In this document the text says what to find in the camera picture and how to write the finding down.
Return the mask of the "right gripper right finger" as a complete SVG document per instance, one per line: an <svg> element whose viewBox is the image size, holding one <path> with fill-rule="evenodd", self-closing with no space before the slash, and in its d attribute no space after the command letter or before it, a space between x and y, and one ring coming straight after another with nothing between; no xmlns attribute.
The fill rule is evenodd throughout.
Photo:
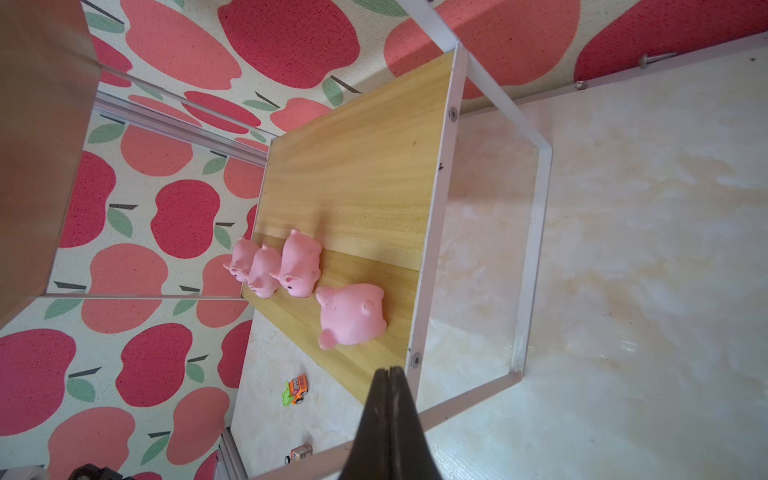
<svg viewBox="0 0 768 480"><path fill-rule="evenodd" d="M441 479L401 367L389 370L389 395L389 478Z"/></svg>

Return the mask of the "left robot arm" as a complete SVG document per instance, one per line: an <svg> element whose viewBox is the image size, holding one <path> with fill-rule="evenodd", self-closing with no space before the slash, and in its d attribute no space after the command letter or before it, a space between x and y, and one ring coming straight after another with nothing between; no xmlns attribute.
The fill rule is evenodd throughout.
<svg viewBox="0 0 768 480"><path fill-rule="evenodd" d="M108 467L100 468L93 464L85 464L74 469L68 480L134 480L134 478L123 476Z"/></svg>

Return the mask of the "wooden two-tier shelf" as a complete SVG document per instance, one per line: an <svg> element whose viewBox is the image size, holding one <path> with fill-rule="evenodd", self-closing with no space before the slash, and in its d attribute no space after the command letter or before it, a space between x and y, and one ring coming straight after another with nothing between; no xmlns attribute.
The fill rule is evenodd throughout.
<svg viewBox="0 0 768 480"><path fill-rule="evenodd" d="M209 478L264 314L356 402L377 369L418 375L451 154L479 95L450 47L390 2L72 1L93 63L12 129L1 153L1 470L65 479L84 464ZM266 167L115 121L99 87L265 150L258 132L134 86L97 63L276 135ZM389 329L317 345L314 298L261 300L224 269L241 238L323 245L320 283L383 288Z"/></svg>

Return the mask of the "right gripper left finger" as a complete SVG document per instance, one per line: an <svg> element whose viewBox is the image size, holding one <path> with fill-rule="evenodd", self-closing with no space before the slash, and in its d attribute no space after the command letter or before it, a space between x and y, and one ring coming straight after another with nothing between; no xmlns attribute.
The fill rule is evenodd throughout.
<svg viewBox="0 0 768 480"><path fill-rule="evenodd" d="M341 480L390 477L389 393L389 371L380 369L374 374Z"/></svg>

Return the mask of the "pink pig toy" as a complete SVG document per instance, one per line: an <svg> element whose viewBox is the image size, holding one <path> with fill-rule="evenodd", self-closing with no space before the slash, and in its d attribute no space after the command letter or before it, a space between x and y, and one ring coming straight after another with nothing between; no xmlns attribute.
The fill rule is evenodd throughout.
<svg viewBox="0 0 768 480"><path fill-rule="evenodd" d="M297 298L309 297L321 276L322 245L314 238L292 229L286 239L279 271L270 276Z"/></svg>
<svg viewBox="0 0 768 480"><path fill-rule="evenodd" d="M321 307L320 348L358 345L382 335L388 328L383 315L384 296L384 290L372 284L319 287L315 297Z"/></svg>
<svg viewBox="0 0 768 480"><path fill-rule="evenodd" d="M277 276L282 257L274 248L262 245L255 253L246 285L261 299L269 299L281 286Z"/></svg>
<svg viewBox="0 0 768 480"><path fill-rule="evenodd" d="M241 237L233 247L231 259L223 267L240 283L247 283L259 246Z"/></svg>

